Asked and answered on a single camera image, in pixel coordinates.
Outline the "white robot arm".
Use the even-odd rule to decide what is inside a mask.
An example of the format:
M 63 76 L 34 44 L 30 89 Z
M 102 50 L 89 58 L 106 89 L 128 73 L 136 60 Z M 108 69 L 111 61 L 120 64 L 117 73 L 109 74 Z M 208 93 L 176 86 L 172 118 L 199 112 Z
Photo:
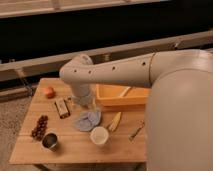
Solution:
M 148 171 L 213 171 L 213 53 L 161 51 L 102 64 L 79 54 L 59 75 L 81 105 L 92 84 L 133 89 L 111 100 L 145 106 Z

